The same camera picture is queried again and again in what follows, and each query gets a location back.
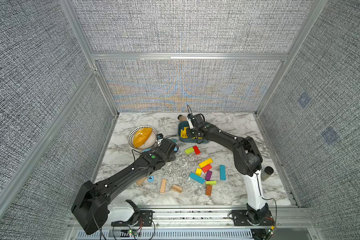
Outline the teal plastic bin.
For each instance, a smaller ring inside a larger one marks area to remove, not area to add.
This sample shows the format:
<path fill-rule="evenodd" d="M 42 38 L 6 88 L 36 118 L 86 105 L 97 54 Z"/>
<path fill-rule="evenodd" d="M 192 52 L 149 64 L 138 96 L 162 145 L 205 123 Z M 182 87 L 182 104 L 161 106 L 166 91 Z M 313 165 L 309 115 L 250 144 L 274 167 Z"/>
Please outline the teal plastic bin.
<path fill-rule="evenodd" d="M 189 138 L 187 134 L 187 129 L 189 128 L 189 123 L 187 121 L 179 122 L 178 124 L 178 136 L 181 142 L 184 143 L 194 143 L 194 144 L 207 144 L 210 141 L 204 140 L 202 138 Z"/>

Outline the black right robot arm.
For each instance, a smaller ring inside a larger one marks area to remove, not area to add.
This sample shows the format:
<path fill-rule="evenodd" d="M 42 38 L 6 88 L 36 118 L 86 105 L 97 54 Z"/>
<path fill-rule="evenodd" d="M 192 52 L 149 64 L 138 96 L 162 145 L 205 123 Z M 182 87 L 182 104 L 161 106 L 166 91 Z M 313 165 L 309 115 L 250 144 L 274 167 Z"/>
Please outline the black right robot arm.
<path fill-rule="evenodd" d="M 233 153 L 235 168 L 244 176 L 248 211 L 258 215 L 265 214 L 268 211 L 268 204 L 263 199 L 260 180 L 263 158 L 254 139 L 237 137 L 222 131 L 208 123 L 202 114 L 188 114 L 187 121 L 190 127 L 187 130 L 189 137 L 215 142 Z"/>

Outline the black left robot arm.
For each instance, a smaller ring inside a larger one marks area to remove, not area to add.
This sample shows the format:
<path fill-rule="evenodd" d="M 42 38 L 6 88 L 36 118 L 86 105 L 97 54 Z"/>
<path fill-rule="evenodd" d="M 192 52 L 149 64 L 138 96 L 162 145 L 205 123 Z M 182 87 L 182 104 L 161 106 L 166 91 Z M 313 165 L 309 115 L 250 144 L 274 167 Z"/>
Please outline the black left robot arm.
<path fill-rule="evenodd" d="M 98 231 L 108 219 L 108 205 L 130 185 L 160 170 L 176 159 L 179 147 L 170 139 L 163 139 L 159 146 L 143 152 L 128 167 L 115 175 L 92 183 L 82 184 L 71 207 L 71 212 L 87 235 Z"/>

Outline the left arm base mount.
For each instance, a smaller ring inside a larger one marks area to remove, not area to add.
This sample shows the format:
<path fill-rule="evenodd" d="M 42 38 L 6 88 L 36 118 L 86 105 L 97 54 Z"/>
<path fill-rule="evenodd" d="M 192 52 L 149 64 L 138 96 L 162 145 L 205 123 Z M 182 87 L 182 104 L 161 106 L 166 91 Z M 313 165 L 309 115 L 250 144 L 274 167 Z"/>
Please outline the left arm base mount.
<path fill-rule="evenodd" d="M 153 211 L 140 210 L 132 200 L 125 200 L 111 207 L 109 217 L 112 227 L 151 227 Z"/>

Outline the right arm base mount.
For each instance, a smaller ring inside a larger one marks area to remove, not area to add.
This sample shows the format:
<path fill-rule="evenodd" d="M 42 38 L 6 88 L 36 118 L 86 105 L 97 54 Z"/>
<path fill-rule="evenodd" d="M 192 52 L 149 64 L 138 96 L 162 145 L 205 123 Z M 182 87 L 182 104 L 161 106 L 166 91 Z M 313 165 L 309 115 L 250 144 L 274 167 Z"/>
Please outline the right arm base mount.
<path fill-rule="evenodd" d="M 235 226 L 239 227 L 257 227 L 257 226 L 273 226 L 273 219 L 269 210 L 264 213 L 258 213 L 248 210 L 233 210 L 229 214 L 229 218 L 233 220 Z"/>

